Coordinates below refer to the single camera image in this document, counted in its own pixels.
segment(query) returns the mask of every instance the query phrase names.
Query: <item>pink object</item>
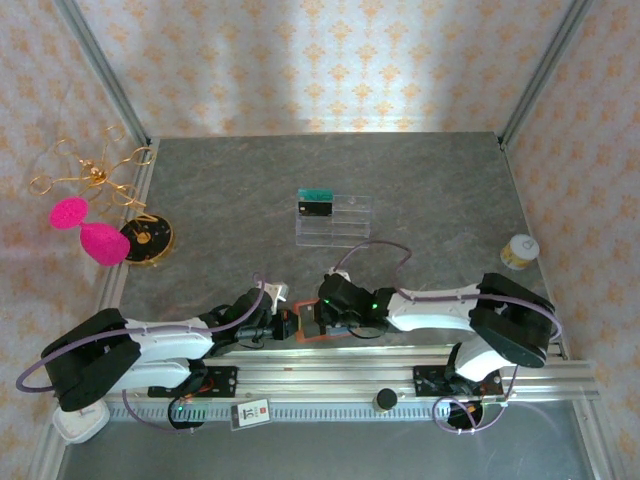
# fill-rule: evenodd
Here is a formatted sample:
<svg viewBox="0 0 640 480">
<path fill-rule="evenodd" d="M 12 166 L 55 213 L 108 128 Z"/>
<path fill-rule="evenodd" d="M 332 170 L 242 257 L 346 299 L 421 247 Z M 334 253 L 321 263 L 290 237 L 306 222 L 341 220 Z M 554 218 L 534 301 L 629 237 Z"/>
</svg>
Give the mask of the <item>pink object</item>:
<svg viewBox="0 0 640 480">
<path fill-rule="evenodd" d="M 49 223 L 58 230 L 79 226 L 89 215 L 89 202 L 81 197 L 69 197 L 59 202 L 49 214 Z"/>
<path fill-rule="evenodd" d="M 111 267 L 122 262 L 131 249 L 127 237 L 106 223 L 84 223 L 89 203 L 80 197 L 62 200 L 51 210 L 49 222 L 58 230 L 80 227 L 80 243 L 100 265 Z"/>
</svg>

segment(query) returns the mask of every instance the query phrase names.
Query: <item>clear plastic container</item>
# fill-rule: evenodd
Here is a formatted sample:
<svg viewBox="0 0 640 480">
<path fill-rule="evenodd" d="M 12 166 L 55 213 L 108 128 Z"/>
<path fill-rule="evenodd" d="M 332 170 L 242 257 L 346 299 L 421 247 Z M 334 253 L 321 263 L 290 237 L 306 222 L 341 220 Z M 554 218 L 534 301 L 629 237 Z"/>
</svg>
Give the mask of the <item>clear plastic container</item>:
<svg viewBox="0 0 640 480">
<path fill-rule="evenodd" d="M 296 245 L 306 247 L 354 247 L 371 235 L 373 198 L 334 195 L 332 214 L 301 215 L 296 205 Z"/>
</svg>

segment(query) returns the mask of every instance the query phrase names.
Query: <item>black knob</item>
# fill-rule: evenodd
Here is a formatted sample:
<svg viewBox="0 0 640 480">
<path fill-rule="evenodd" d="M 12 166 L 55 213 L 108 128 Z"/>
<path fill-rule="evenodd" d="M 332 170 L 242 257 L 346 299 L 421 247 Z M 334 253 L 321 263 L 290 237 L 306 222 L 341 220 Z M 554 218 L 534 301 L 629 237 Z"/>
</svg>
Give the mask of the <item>black knob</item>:
<svg viewBox="0 0 640 480">
<path fill-rule="evenodd" d="M 398 404 L 398 395 L 390 388 L 383 388 L 376 395 L 374 404 L 380 410 L 388 412 Z"/>
</svg>

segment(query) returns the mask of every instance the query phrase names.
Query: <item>wallpaper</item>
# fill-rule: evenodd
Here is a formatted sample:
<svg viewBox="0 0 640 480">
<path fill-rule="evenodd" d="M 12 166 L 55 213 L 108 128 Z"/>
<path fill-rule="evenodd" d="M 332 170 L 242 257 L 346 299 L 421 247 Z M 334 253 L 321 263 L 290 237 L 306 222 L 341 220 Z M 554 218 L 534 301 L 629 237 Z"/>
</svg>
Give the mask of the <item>wallpaper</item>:
<svg viewBox="0 0 640 480">
<path fill-rule="evenodd" d="M 510 157 L 572 354 L 640 471 L 640 11 L 592 7 Z"/>
<path fill-rule="evenodd" d="M 0 478 L 16 480 L 26 477 L 54 402 L 18 392 L 15 379 L 95 313 L 106 273 L 77 233 L 48 226 L 54 203 L 77 191 L 60 186 L 34 197 L 27 185 L 37 173 L 66 174 L 68 165 L 51 152 L 58 138 L 75 137 L 91 155 L 100 152 L 100 131 L 121 120 L 52 1 L 4 1 L 0 50 Z M 130 151 L 131 142 L 120 143 Z M 45 385 L 44 377 L 30 384 Z"/>
<path fill-rule="evenodd" d="M 80 0 L 152 136 L 495 131 L 570 0 Z"/>
</svg>

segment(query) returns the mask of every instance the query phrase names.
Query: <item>white label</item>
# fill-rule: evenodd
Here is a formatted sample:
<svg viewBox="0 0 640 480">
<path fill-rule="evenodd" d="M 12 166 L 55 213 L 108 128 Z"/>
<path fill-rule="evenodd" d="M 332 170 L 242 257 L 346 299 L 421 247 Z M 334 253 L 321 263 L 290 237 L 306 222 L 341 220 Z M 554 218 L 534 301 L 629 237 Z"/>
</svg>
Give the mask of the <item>white label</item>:
<svg viewBox="0 0 640 480">
<path fill-rule="evenodd" d="M 257 425 L 271 420 L 268 400 L 255 400 L 231 407 L 233 423 L 238 428 Z"/>
</svg>

